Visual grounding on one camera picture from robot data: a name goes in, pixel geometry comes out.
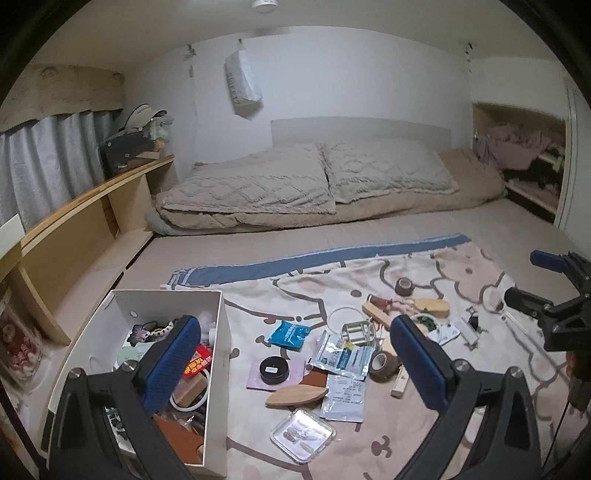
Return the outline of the brown leather strip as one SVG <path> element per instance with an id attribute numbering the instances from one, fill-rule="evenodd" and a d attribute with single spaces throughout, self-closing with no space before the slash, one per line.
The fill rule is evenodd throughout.
<path id="1" fill-rule="evenodd" d="M 182 462 L 190 465 L 201 464 L 204 446 L 204 438 L 201 435 L 187 430 L 176 421 L 158 415 L 153 416 L 153 421 Z"/>

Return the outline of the mint green round disc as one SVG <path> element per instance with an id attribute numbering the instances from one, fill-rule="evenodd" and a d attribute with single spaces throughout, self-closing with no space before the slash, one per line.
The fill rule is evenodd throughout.
<path id="1" fill-rule="evenodd" d="M 143 355 L 144 352 L 141 349 L 137 349 L 136 347 L 132 346 L 124 346 L 118 351 L 116 355 L 113 369 L 117 370 L 126 361 L 138 362 L 141 360 Z"/>

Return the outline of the clear plastic nail box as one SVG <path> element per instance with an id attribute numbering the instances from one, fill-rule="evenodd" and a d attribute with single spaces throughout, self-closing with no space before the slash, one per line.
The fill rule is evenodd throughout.
<path id="1" fill-rule="evenodd" d="M 270 432 L 270 441 L 297 464 L 308 464 L 335 439 L 335 428 L 312 412 L 297 409 Z"/>

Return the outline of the metal telescopic back scratcher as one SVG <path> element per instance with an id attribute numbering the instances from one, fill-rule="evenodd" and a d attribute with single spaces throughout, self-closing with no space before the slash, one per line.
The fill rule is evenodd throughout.
<path id="1" fill-rule="evenodd" d="M 528 330 L 506 309 L 505 303 L 503 301 L 499 301 L 495 305 L 495 311 L 501 315 L 501 317 L 504 321 L 509 320 L 524 335 L 529 336 Z"/>

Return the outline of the oval wooden box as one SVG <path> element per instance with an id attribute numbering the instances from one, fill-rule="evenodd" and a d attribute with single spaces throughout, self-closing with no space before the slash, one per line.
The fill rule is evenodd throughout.
<path id="1" fill-rule="evenodd" d="M 414 308 L 420 313 L 430 314 L 436 318 L 447 318 L 451 312 L 450 304 L 442 299 L 417 299 L 414 301 Z"/>

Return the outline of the blue white foil packet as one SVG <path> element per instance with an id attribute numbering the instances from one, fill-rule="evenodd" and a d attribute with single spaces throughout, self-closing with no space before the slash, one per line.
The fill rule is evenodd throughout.
<path id="1" fill-rule="evenodd" d="M 356 346 L 338 334 L 325 330 L 308 363 L 329 374 L 363 381 L 369 374 L 374 351 L 372 345 Z"/>

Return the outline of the pile of clothes in niche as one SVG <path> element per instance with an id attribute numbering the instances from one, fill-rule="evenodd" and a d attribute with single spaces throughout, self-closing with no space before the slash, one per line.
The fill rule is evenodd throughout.
<path id="1" fill-rule="evenodd" d="M 552 130 L 532 130 L 512 123 L 496 124 L 477 133 L 474 152 L 506 180 L 536 182 L 541 188 L 558 184 L 563 170 L 565 138 Z"/>

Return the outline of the beige folded blanket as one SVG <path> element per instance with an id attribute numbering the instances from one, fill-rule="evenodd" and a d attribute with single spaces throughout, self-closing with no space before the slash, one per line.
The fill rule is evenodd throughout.
<path id="1" fill-rule="evenodd" d="M 219 235 L 256 233 L 328 226 L 356 221 L 475 208 L 498 200 L 505 194 L 505 182 L 498 171 L 481 163 L 466 149 L 452 149 L 439 154 L 455 182 L 446 192 L 394 191 L 361 198 L 349 203 L 329 202 L 329 212 L 297 213 L 211 213 L 173 211 L 161 203 L 163 194 L 152 200 L 145 213 L 147 227 L 162 236 Z"/>

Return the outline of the white shoe box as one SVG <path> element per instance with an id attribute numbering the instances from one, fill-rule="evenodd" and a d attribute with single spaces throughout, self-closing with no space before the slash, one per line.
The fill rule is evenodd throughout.
<path id="1" fill-rule="evenodd" d="M 212 320 L 216 329 L 199 463 L 181 461 L 156 425 Z M 228 474 L 230 332 L 216 290 L 116 290 L 68 353 L 50 397 L 53 479 L 211 479 Z"/>

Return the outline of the cartoon print bed sheet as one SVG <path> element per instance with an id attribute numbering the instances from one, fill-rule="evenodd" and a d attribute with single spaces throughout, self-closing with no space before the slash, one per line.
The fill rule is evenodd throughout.
<path id="1" fill-rule="evenodd" d="M 171 290 L 215 289 L 231 334 L 228 477 L 231 479 L 392 479 L 436 420 L 400 369 L 386 328 L 366 314 L 370 296 L 392 299 L 401 279 L 413 282 L 402 308 L 414 313 L 443 302 L 444 318 L 418 328 L 454 359 L 485 372 L 520 368 L 532 395 L 543 463 L 573 447 L 588 418 L 567 405 L 567 360 L 543 348 L 535 321 L 504 303 L 514 280 L 478 245 L 457 235 L 430 242 L 336 249 L 242 266 L 181 269 Z M 307 464 L 283 444 L 287 408 L 264 403 L 259 363 L 280 356 L 305 363 L 328 395 L 311 412 L 335 430 Z"/>

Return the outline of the pink card under tin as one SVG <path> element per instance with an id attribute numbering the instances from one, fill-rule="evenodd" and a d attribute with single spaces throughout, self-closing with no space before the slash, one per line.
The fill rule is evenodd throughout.
<path id="1" fill-rule="evenodd" d="M 262 390 L 262 391 L 276 391 L 280 388 L 296 385 L 301 382 L 304 378 L 304 365 L 305 361 L 301 357 L 294 359 L 286 359 L 290 366 L 290 375 L 286 381 L 277 385 L 266 385 L 259 376 L 259 364 L 262 359 L 257 359 L 252 362 L 252 367 L 249 370 L 249 377 L 246 380 L 246 388 L 251 390 Z"/>

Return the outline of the leaf shaped wooden piece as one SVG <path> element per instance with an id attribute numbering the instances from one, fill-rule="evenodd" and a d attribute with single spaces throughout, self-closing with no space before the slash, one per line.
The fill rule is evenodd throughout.
<path id="1" fill-rule="evenodd" d="M 297 384 L 274 391 L 266 399 L 267 408 L 298 407 L 318 402 L 329 393 L 327 387 Z"/>

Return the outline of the black round tin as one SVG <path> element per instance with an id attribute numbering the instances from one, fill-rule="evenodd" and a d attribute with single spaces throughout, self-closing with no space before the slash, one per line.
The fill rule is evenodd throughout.
<path id="1" fill-rule="evenodd" d="M 286 381 L 290 375 L 287 360 L 280 356 L 270 356 L 259 364 L 259 376 L 266 385 L 277 385 Z"/>

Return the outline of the wooden bedside shelf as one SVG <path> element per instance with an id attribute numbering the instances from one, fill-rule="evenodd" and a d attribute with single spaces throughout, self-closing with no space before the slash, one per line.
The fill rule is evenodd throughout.
<path id="1" fill-rule="evenodd" d="M 70 344 L 150 242 L 152 197 L 174 177 L 166 156 L 114 177 L 32 228 L 1 260 L 38 328 Z"/>

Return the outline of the white hanging bag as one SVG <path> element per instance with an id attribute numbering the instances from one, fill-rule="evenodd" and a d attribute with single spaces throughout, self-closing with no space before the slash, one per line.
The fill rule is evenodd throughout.
<path id="1" fill-rule="evenodd" d="M 235 114 L 249 118 L 263 107 L 263 93 L 256 82 L 245 49 L 238 48 L 224 60 L 224 74 Z"/>

